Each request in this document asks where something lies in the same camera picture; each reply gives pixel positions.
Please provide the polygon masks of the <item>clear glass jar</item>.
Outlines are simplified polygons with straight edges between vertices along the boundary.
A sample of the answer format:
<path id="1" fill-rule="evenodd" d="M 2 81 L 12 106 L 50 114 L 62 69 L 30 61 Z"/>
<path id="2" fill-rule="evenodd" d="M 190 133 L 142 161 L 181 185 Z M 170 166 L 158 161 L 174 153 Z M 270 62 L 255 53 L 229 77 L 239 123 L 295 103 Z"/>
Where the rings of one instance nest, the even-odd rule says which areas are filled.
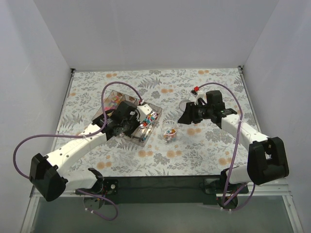
<path id="1" fill-rule="evenodd" d="M 162 122 L 161 132 L 165 142 L 170 143 L 177 139 L 178 124 L 174 120 L 167 119 Z"/>

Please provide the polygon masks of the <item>clear compartment candy box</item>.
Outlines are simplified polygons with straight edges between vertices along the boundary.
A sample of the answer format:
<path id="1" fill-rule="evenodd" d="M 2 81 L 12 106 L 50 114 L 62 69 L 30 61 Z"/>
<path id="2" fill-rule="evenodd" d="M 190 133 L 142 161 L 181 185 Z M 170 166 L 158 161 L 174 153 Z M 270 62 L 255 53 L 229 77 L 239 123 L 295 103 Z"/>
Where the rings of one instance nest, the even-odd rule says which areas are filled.
<path id="1" fill-rule="evenodd" d="M 98 110 L 92 124 L 104 125 L 102 132 L 107 139 L 119 136 L 143 147 L 159 122 L 162 108 L 146 102 L 144 108 L 148 114 L 142 119 L 143 108 L 138 104 L 139 99 L 113 90 L 104 98 L 104 110 Z"/>

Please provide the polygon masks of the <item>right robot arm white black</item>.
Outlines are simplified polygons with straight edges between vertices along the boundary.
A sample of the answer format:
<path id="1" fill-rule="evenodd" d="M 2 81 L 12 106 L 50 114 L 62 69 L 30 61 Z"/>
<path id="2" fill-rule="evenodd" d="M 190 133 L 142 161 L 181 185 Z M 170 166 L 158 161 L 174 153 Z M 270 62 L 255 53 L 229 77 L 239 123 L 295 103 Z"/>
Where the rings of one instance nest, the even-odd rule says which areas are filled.
<path id="1" fill-rule="evenodd" d="M 209 119 L 220 129 L 232 135 L 248 151 L 247 164 L 225 169 L 218 179 L 205 179 L 207 193 L 231 193 L 244 183 L 261 185 L 289 175 L 289 166 L 283 141 L 279 137 L 268 137 L 248 123 L 241 122 L 238 113 L 226 108 L 219 90 L 203 94 L 192 92 L 194 102 L 183 100 L 179 107 L 183 114 L 179 124 L 190 125 Z"/>

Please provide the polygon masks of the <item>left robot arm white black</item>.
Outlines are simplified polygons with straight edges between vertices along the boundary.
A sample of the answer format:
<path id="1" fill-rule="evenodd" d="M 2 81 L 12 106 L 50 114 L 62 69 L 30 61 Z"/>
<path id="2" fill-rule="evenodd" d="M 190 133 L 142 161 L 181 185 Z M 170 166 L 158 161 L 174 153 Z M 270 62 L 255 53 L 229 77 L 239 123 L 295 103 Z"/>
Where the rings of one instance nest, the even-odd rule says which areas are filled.
<path id="1" fill-rule="evenodd" d="M 31 161 L 29 180 L 46 201 L 57 199 L 66 190 L 81 190 L 99 194 L 104 187 L 103 175 L 94 168 L 79 173 L 69 168 L 84 155 L 121 133 L 131 137 L 150 112 L 147 105 L 124 100 L 117 108 L 97 113 L 92 123 L 79 135 L 60 148 L 43 156 L 35 155 Z"/>

